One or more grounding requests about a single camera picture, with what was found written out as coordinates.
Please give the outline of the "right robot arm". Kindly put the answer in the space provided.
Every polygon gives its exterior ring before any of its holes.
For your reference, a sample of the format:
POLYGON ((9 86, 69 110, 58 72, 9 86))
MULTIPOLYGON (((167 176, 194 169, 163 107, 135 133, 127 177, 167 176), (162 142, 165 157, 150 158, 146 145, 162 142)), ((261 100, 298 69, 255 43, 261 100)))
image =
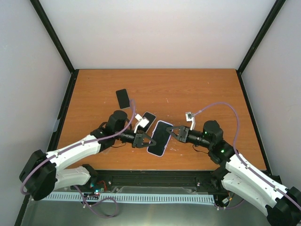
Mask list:
POLYGON ((168 127, 166 131, 182 143, 208 150, 210 159, 219 165, 211 174, 211 185, 225 189, 246 200, 262 212, 272 226, 296 226, 301 221, 301 192, 288 189, 254 167, 223 139, 217 121, 206 121, 202 131, 186 126, 168 127))

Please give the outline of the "clear magsafe phone case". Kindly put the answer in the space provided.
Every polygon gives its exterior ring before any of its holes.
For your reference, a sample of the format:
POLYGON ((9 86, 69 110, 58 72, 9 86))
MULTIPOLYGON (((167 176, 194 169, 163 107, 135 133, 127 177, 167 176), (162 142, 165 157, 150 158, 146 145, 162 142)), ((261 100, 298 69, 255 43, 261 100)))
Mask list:
POLYGON ((110 152, 110 150, 111 150, 111 147, 110 147, 110 148, 107 148, 107 149, 104 149, 104 150, 102 150, 102 151, 101 151, 101 153, 103 153, 103 154, 108 154, 108 153, 110 152))

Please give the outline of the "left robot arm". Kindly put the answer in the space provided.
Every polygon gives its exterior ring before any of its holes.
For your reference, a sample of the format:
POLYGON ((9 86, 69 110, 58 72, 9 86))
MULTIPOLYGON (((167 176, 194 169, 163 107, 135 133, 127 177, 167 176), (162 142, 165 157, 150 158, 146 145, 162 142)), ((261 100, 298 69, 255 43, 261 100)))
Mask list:
POLYGON ((84 164, 74 169, 69 166, 114 146, 117 140, 129 143, 133 148, 154 146, 156 141, 143 131, 149 123, 146 116, 133 114, 128 119, 124 111, 117 110, 107 122, 80 141, 46 153, 35 151, 20 173, 21 192, 39 201, 54 190, 69 186, 97 190, 99 176, 91 165, 84 164))

